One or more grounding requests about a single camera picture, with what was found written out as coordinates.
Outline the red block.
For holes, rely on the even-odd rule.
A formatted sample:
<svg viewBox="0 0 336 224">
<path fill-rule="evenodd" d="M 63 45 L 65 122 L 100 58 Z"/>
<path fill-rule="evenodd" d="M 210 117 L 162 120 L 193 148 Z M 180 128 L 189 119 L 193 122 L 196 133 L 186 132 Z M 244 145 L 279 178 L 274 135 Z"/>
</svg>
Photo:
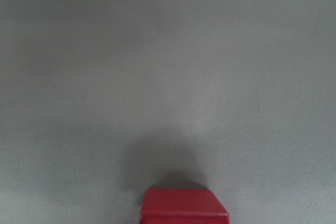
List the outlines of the red block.
<svg viewBox="0 0 336 224">
<path fill-rule="evenodd" d="M 230 223 L 227 210 L 209 189 L 148 189 L 139 223 Z"/>
</svg>

